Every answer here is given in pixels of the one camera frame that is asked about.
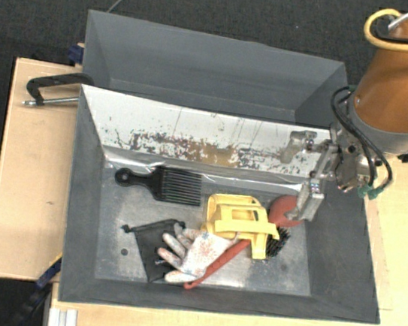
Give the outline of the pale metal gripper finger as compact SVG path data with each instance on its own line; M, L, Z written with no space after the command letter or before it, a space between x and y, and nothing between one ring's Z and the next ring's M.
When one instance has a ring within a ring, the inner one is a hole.
M311 179L304 182L297 196L294 218L312 221L324 198L319 181Z
M290 164L299 152L313 150L314 140L317 136L318 134L315 131L293 131L289 135L289 142L280 153L280 161L283 164Z

